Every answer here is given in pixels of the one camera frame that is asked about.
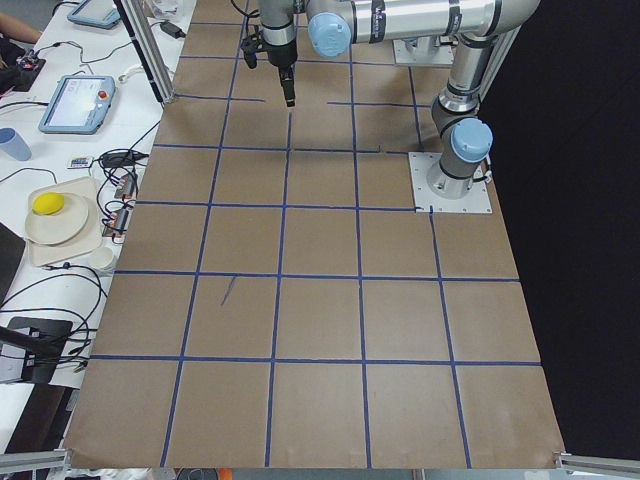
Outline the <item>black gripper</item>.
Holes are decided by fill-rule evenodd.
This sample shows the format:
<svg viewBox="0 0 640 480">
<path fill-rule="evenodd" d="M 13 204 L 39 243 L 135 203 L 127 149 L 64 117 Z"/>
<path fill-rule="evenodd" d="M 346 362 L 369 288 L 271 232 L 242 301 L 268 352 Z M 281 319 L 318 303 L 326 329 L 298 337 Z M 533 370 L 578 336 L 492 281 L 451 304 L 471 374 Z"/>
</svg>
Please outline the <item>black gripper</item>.
<svg viewBox="0 0 640 480">
<path fill-rule="evenodd" d="M 293 24 L 280 27 L 263 26 L 263 44 L 269 62 L 279 68 L 279 80 L 288 108 L 296 105 L 293 64 L 297 61 L 296 30 Z"/>
</svg>

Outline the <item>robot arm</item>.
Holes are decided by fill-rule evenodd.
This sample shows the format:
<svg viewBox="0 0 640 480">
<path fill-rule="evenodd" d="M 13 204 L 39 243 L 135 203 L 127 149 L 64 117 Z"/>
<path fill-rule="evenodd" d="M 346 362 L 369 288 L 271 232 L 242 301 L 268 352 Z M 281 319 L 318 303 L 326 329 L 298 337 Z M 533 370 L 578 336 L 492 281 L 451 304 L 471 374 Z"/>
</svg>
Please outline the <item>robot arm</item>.
<svg viewBox="0 0 640 480">
<path fill-rule="evenodd" d="M 267 54 L 288 106 L 295 104 L 297 14 L 306 16 L 309 39 L 320 56 L 335 58 L 355 44 L 390 41 L 399 65 L 449 68 L 447 84 L 432 104 L 444 151 L 426 181 L 435 195 L 460 200 L 475 184 L 474 174 L 493 142 L 476 113 L 494 48 L 537 7 L 535 1 L 509 0 L 262 1 L 261 23 L 248 28 L 241 49 L 250 68 L 257 54 Z"/>
</svg>

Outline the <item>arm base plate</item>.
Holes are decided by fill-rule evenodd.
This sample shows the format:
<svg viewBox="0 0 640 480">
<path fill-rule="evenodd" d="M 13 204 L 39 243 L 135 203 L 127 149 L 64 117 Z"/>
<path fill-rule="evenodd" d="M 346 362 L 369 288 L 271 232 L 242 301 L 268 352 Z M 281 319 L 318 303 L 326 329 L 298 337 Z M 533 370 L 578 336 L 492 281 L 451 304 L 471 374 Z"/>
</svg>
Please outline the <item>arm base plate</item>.
<svg viewBox="0 0 640 480">
<path fill-rule="evenodd" d="M 441 169 L 441 153 L 408 154 L 414 209 L 420 213 L 491 214 L 485 172 L 478 165 L 474 175 L 454 179 Z"/>
<path fill-rule="evenodd" d="M 450 68 L 457 39 L 454 36 L 420 37 L 394 40 L 395 63 L 402 66 Z"/>
</svg>

